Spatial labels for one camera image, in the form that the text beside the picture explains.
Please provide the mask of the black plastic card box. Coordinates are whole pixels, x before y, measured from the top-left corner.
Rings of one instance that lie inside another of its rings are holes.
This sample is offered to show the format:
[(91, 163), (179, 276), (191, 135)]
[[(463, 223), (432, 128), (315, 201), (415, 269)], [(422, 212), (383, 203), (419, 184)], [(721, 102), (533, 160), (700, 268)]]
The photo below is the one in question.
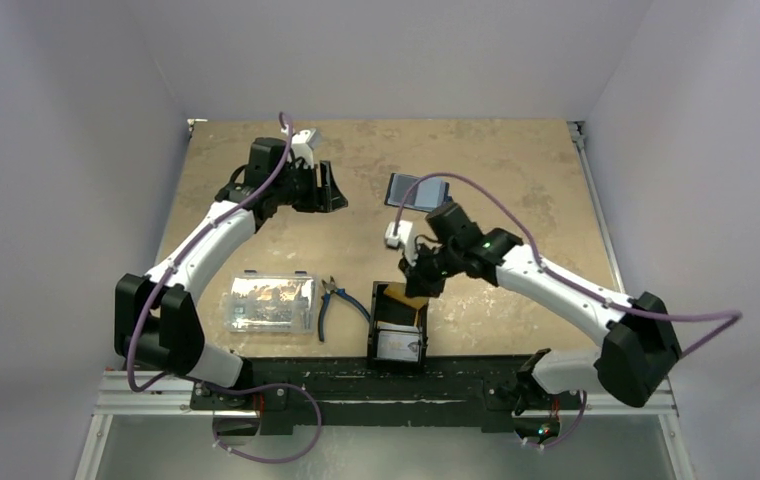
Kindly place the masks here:
[[(417, 374), (424, 370), (427, 347), (427, 318), (429, 303), (420, 310), (414, 310), (402, 305), (383, 294), (388, 283), (375, 281), (372, 286), (372, 300), (367, 336), (367, 366), (371, 370), (393, 373), (397, 375)], [(417, 363), (379, 360), (375, 357), (377, 351), (377, 336), (380, 330), (395, 330), (417, 332), (421, 337), (421, 354)]]

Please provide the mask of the dark credit card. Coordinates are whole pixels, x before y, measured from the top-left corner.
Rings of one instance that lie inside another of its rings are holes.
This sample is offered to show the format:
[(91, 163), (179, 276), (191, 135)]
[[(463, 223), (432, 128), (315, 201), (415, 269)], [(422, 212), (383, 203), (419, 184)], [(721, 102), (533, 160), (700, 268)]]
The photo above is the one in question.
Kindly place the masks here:
[(412, 200), (407, 197), (407, 191), (416, 183), (417, 177), (405, 174), (394, 173), (390, 177), (386, 204), (390, 206), (399, 206), (404, 203), (406, 207), (412, 205)]

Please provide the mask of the blue leather card holder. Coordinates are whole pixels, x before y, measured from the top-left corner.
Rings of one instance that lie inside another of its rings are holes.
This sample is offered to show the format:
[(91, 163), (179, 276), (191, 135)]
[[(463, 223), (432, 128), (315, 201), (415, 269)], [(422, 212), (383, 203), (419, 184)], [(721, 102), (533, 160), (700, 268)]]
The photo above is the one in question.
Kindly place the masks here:
[[(383, 203), (386, 206), (390, 206), (386, 204), (386, 201), (385, 201), (386, 194), (385, 194)], [(448, 203), (452, 200), (452, 197), (450, 195), (450, 185), (446, 181), (442, 180), (441, 178), (430, 178), (430, 179), (424, 180), (423, 182), (419, 183), (416, 186), (413, 185), (407, 191), (407, 197), (409, 200), (412, 200), (412, 205), (410, 205), (409, 207), (406, 207), (404, 203), (401, 203), (404, 205), (405, 209), (415, 210), (415, 211), (420, 211), (420, 212), (425, 212), (425, 213), (429, 213), (435, 208), (442, 206), (445, 203)]]

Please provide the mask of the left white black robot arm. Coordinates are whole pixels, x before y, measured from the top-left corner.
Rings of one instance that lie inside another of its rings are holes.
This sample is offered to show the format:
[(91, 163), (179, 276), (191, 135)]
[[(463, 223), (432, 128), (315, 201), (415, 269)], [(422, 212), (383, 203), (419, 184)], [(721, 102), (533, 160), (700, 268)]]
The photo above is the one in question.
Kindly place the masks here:
[(228, 408), (253, 399), (252, 364), (205, 338), (196, 303), (229, 257), (280, 207), (331, 213), (348, 202), (328, 161), (316, 161), (320, 134), (300, 130), (286, 139), (256, 138), (249, 160), (214, 196), (200, 223), (164, 260), (141, 275), (121, 277), (114, 293), (114, 349), (124, 357), (131, 389), (135, 364), (160, 375), (186, 377), (215, 387)]

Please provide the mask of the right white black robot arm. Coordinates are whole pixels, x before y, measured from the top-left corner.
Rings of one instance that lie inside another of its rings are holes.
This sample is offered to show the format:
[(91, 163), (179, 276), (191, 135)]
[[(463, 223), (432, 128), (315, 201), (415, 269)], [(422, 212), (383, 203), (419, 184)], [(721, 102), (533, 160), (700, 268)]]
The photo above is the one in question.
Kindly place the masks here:
[(603, 392), (641, 408), (681, 359), (659, 297), (645, 292), (631, 298), (590, 282), (537, 255), (531, 242), (503, 228), (483, 232), (454, 202), (434, 209), (426, 220), (435, 247), (418, 243), (408, 221), (393, 221), (384, 233), (386, 246), (402, 253), (406, 296), (437, 298), (447, 279), (464, 274), (534, 301), (594, 344), (533, 354), (508, 392), (516, 413), (570, 391)]

